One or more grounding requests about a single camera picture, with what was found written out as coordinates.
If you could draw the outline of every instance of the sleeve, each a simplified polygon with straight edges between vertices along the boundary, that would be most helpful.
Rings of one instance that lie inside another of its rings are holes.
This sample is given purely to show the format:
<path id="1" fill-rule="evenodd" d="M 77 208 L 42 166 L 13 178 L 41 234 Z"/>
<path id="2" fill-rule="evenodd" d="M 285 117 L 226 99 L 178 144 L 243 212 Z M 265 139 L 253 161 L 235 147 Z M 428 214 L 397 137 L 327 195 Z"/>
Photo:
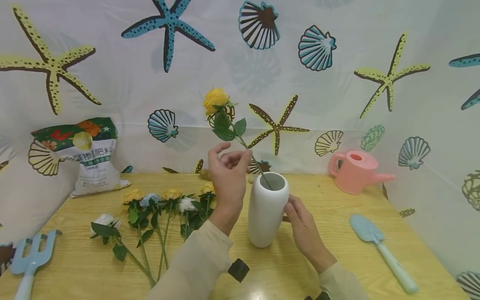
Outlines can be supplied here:
<path id="1" fill-rule="evenodd" d="M 353 273 L 347 272 L 340 262 L 336 262 L 318 276 L 322 294 L 326 293 L 331 300 L 367 300 L 363 290 Z"/>
<path id="2" fill-rule="evenodd" d="M 231 266 L 233 242 L 210 221 L 177 250 L 169 269 L 145 300 L 208 299 L 220 274 Z"/>

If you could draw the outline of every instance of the hand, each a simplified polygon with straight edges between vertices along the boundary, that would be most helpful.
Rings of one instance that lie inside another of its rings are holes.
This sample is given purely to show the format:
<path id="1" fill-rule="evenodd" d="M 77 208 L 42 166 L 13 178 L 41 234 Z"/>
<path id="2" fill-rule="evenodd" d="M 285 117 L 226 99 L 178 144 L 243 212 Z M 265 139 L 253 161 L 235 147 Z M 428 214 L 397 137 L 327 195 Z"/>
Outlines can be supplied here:
<path id="1" fill-rule="evenodd" d="M 299 197 L 290 195 L 285 205 L 287 216 L 283 220 L 292 224 L 293 240 L 318 274 L 336 263 L 336 258 L 325 247 L 312 214 Z"/>
<path id="2" fill-rule="evenodd" d="M 217 205 L 210 216 L 212 222 L 227 236 L 237 222 L 243 207 L 247 189 L 246 174 L 252 158 L 252 151 L 234 151 L 218 154 L 230 148 L 231 143 L 220 143 L 208 151 L 208 166 L 212 178 Z"/>

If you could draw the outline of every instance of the light blue rake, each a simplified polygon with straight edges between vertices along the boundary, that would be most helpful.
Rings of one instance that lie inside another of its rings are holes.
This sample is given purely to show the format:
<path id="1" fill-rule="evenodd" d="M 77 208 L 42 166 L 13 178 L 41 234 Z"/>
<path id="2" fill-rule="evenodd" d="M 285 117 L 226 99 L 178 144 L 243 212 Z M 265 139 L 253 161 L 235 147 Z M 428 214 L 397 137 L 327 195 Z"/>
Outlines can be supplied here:
<path id="1" fill-rule="evenodd" d="M 13 256 L 12 265 L 9 269 L 12 274 L 19 275 L 24 273 L 24 277 L 20 282 L 17 294 L 13 300 L 29 300 L 32 293 L 33 278 L 35 271 L 41 265 L 46 264 L 52 257 L 53 243 L 55 236 L 60 235 L 61 231 L 52 230 L 47 235 L 37 234 L 34 238 L 24 239 L 18 242 L 15 255 Z M 39 251 L 41 240 L 45 240 L 45 248 Z M 25 246 L 31 244 L 30 253 L 23 257 Z"/>

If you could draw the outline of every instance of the table surface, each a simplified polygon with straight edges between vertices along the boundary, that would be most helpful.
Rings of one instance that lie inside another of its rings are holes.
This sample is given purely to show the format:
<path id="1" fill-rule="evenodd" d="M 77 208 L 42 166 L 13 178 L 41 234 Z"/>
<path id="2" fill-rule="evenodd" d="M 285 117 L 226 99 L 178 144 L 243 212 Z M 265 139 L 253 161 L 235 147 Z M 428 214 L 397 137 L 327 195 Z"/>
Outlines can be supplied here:
<path id="1" fill-rule="evenodd" d="M 118 217 L 123 240 L 142 261 L 140 248 L 135 248 L 138 235 L 128 227 L 126 209 L 121 205 L 124 194 L 134 188 L 159 194 L 177 188 L 184 194 L 198 194 L 206 181 L 197 174 L 122 174 L 122 177 L 132 181 L 131 187 L 69 198 L 43 227 L 42 233 L 59 229 L 63 235 L 56 239 L 50 262 L 36 273 L 32 300 L 142 299 L 147 295 L 147 279 L 128 256 L 125 262 L 119 262 L 111 246 L 104 246 L 100 239 L 89 239 L 90 222 L 102 213 Z M 356 274 L 371 299 L 468 299 L 379 189 L 369 187 L 360 195 L 349 195 L 325 175 L 285 177 L 290 192 L 300 197 L 313 213 L 328 249 L 346 269 Z M 242 283 L 223 274 L 211 299 L 302 300 L 309 295 L 315 298 L 320 292 L 317 274 L 297 250 L 290 224 L 283 223 L 274 242 L 265 249 L 250 243 L 247 236 L 250 187 L 247 183 L 243 211 L 230 235 L 234 242 L 230 258 L 232 261 L 241 258 L 250 272 Z M 417 282 L 418 293 L 406 294 L 375 245 L 357 238 L 348 223 L 353 213 L 370 218 L 384 232 L 384 244 Z M 165 228 L 166 216 L 159 221 Z M 179 224 L 178 216 L 170 223 L 166 245 L 170 259 L 183 243 Z M 161 254 L 158 237 L 153 235 L 145 246 L 156 278 Z M 11 300 L 21 279 L 10 272 L 2 275 L 0 300 Z"/>

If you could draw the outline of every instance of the white vase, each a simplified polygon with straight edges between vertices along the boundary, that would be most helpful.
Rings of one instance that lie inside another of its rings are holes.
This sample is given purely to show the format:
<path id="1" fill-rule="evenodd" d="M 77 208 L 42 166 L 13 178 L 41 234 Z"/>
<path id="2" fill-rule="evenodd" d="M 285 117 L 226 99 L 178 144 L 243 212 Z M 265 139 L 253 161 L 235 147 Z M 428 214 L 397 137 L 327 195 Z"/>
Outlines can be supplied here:
<path id="1" fill-rule="evenodd" d="M 266 188 L 265 179 L 258 176 L 252 185 L 248 208 L 248 237 L 259 248 L 273 242 L 290 193 L 288 182 L 282 175 L 266 172 L 265 177 L 272 190 Z"/>

